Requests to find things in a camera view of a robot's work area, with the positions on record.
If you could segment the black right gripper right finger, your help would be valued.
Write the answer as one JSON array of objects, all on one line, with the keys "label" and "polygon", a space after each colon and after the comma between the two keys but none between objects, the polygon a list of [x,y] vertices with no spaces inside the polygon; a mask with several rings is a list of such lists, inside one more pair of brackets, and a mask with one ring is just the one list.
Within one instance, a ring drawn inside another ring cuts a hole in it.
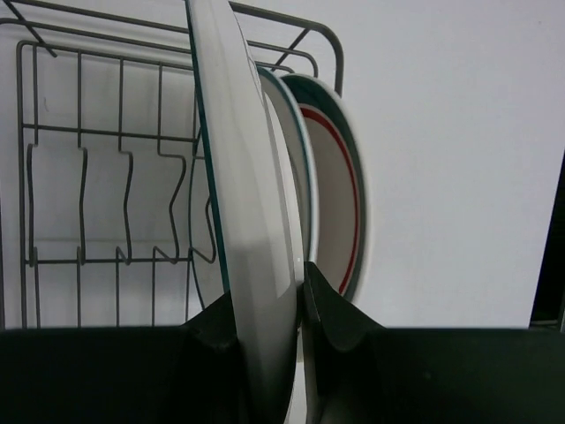
[{"label": "black right gripper right finger", "polygon": [[561,423],[564,336],[386,328],[313,263],[302,287],[310,423]]}]

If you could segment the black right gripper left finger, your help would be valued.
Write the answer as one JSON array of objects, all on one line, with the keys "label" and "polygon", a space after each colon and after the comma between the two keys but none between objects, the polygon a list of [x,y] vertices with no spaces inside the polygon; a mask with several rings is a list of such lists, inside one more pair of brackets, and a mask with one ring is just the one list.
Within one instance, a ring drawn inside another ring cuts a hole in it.
[{"label": "black right gripper left finger", "polygon": [[231,298],[165,327],[6,330],[4,423],[240,423]]}]

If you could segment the green red rimmed plate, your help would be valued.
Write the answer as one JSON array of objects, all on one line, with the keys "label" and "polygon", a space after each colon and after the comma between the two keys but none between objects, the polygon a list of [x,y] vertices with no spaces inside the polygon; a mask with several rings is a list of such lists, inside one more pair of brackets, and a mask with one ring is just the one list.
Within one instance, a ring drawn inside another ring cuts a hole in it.
[{"label": "green red rimmed plate", "polygon": [[294,383],[300,229],[257,66],[226,1],[189,1],[195,91],[223,286],[230,291],[258,423],[284,422]]},{"label": "green red rimmed plate", "polygon": [[348,301],[365,276],[370,201],[358,131],[343,99],[328,84],[304,74],[282,80],[295,96],[309,132],[318,183],[315,262]]}]

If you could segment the white plate with flower motif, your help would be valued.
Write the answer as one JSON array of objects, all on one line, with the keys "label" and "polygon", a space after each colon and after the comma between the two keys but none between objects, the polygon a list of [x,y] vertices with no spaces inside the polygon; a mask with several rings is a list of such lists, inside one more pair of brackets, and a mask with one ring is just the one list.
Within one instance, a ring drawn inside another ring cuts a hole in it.
[{"label": "white plate with flower motif", "polygon": [[258,74],[262,88],[274,106],[290,157],[305,259],[316,262],[320,237],[319,187],[305,118],[290,88],[282,78],[262,67],[258,68]]}]

